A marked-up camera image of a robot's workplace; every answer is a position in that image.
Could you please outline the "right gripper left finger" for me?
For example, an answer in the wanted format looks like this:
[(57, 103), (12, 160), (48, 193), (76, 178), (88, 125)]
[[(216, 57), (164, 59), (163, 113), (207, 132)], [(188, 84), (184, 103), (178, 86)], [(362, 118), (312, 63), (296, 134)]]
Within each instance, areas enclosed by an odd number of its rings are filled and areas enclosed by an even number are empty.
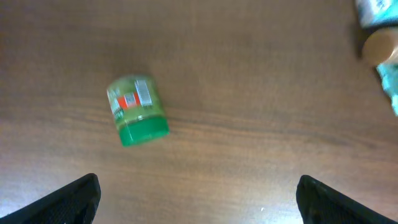
[(98, 176), (86, 174), (1, 218), (1, 224), (92, 224), (101, 198)]

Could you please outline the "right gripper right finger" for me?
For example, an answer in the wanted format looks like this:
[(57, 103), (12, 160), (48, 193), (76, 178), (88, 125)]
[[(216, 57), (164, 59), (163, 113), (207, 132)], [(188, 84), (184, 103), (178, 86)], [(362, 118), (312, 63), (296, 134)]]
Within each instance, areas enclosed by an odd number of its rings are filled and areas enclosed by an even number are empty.
[(296, 201), (304, 224), (397, 224), (309, 175), (301, 176)]

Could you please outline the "light green item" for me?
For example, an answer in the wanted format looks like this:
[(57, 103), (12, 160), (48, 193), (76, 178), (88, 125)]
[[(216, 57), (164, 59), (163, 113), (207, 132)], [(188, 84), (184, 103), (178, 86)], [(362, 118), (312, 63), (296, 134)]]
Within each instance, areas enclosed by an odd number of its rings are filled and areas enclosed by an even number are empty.
[(124, 147), (168, 135), (169, 126), (152, 77), (134, 74), (113, 81), (107, 97)]

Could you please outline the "mint green wipes pouch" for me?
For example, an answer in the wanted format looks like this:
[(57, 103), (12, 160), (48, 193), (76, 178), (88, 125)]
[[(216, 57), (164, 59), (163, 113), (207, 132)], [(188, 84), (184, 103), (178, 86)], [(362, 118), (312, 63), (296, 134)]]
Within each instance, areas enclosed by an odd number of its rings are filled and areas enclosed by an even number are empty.
[(391, 99), (392, 109), (397, 116), (397, 64), (380, 64), (376, 70), (381, 78), (382, 89)]

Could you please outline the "white floral cream tube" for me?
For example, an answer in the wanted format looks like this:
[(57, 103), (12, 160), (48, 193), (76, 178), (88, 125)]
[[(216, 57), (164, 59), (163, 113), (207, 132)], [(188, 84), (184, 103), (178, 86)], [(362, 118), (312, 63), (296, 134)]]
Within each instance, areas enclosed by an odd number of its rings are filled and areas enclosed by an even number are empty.
[(397, 27), (375, 31), (365, 41), (362, 58), (372, 66), (397, 64)]

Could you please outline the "small teal tissue pack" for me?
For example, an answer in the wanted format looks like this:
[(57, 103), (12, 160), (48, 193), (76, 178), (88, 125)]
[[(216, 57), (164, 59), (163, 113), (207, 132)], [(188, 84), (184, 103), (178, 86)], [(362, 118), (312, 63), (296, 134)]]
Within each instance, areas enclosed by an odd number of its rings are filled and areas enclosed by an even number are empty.
[(397, 0), (355, 0), (362, 28), (397, 24)]

